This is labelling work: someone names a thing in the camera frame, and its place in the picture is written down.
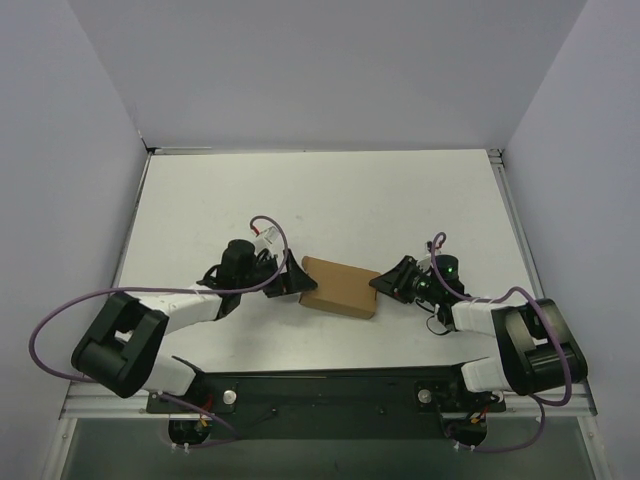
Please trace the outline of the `brown cardboard paper box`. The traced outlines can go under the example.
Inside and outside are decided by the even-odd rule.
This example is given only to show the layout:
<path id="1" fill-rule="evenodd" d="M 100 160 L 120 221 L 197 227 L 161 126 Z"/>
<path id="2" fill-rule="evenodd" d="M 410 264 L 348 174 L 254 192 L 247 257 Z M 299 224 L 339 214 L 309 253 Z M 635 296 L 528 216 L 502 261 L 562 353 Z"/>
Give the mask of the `brown cardboard paper box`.
<path id="1" fill-rule="evenodd" d="M 371 319 L 377 311 L 377 290 L 370 281 L 380 272 L 305 256 L 302 268 L 317 283 L 301 294 L 299 304 L 325 313 Z"/>

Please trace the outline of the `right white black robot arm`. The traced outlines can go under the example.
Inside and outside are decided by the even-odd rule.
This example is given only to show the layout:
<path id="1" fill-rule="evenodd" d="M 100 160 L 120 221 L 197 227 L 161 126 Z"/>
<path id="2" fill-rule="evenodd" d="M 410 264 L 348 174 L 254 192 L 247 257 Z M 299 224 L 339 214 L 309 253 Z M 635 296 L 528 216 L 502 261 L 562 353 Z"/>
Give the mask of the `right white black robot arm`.
<path id="1" fill-rule="evenodd" d="M 448 332 L 496 341 L 497 357 L 461 366 L 469 392 L 510 391 L 560 407 L 569 402 L 573 385 L 588 375 L 585 356 L 554 301 L 535 300 L 521 288 L 509 291 L 525 299 L 521 305 L 473 297 L 460 281 L 455 256 L 435 253 L 421 261 L 406 256 L 369 285 L 402 304 L 431 305 Z"/>

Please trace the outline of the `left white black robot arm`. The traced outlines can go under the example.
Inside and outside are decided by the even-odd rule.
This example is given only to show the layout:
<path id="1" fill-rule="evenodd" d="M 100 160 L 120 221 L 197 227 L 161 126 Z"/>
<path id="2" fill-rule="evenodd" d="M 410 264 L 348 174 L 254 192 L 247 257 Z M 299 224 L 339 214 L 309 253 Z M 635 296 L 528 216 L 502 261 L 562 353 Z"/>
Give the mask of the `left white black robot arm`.
<path id="1" fill-rule="evenodd" d="M 301 294 L 318 284 L 289 249 L 280 268 L 267 243 L 236 239 L 220 262 L 185 293 L 139 298 L 111 295 L 71 355 L 71 364 L 121 398 L 140 390 L 169 394 L 183 411 L 204 402 L 202 372 L 176 356 L 160 353 L 164 337 L 201 322 L 228 316 L 241 302 L 241 290 L 258 286 L 268 298 Z"/>

